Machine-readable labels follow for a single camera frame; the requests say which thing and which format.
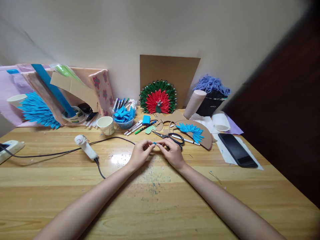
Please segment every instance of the black power cord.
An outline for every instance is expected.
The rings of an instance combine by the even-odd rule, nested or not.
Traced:
[[[111,138],[107,138],[107,139],[103,139],[103,140],[100,140],[100,141],[95,141],[95,142],[89,143],[89,145],[93,145],[93,144],[96,144],[96,143],[99,143],[99,142],[103,142],[103,141],[106,141],[106,140],[109,140],[109,139],[112,139],[112,138],[120,138],[120,139],[122,139],[122,140],[125,140],[125,141],[127,141],[127,142],[132,143],[133,145],[136,145],[134,142],[131,142],[130,140],[127,140],[127,139],[122,138],[122,137],[111,137]],[[35,155],[35,156],[17,156],[17,155],[14,155],[14,154],[11,153],[10,151],[8,151],[6,148],[4,148],[4,147],[2,146],[2,144],[0,145],[0,149],[1,149],[1,150],[4,150],[5,152],[7,152],[7,153],[8,153],[9,155],[11,155],[12,157],[18,157],[18,158],[30,158],[30,157],[32,157],[32,158],[35,158],[35,157],[48,157],[48,156],[54,156],[54,155],[60,155],[60,154],[68,154],[68,153],[71,153],[71,152],[80,150],[81,148],[76,148],[76,149],[73,149],[73,150],[70,150],[70,151],[65,151],[65,152],[51,153],[51,154],[45,154],[45,155]],[[99,170],[99,172],[100,172],[100,175],[105,179],[105,176],[101,173],[98,158],[95,158],[94,161],[96,162],[96,164],[97,164],[97,166],[98,166],[98,170]]]

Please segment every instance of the purple yarn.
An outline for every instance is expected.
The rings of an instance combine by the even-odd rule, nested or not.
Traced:
[[[219,91],[225,96],[231,93],[231,89],[222,85],[220,78],[214,78],[208,74],[199,80],[199,83],[195,86],[193,90],[203,90],[206,93],[212,91]]]

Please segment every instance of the white wall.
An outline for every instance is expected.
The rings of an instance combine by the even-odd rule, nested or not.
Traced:
[[[235,93],[307,8],[304,0],[0,0],[0,60],[107,68],[114,96],[138,99],[140,54],[200,57],[191,86],[208,73]]]

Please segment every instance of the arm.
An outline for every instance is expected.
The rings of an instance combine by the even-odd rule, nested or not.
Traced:
[[[129,162],[61,211],[34,239],[77,239],[122,184],[146,161],[150,140],[134,146]]]
[[[162,144],[169,146],[167,151]],[[171,139],[157,142],[169,163],[194,187],[240,239],[285,239],[256,212],[186,164]]]

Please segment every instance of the scissors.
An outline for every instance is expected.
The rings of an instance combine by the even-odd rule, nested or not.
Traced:
[[[184,144],[184,139],[179,134],[168,133],[168,135],[164,135],[164,134],[161,134],[161,133],[157,133],[155,131],[152,131],[152,132],[154,132],[155,134],[157,134],[161,138],[170,138],[170,139],[172,139],[176,144],[178,144],[180,146],[180,150],[182,151],[182,145]],[[172,137],[170,137],[171,135],[175,135],[175,136],[179,137],[182,140],[182,142],[178,142],[177,140],[173,139]]]

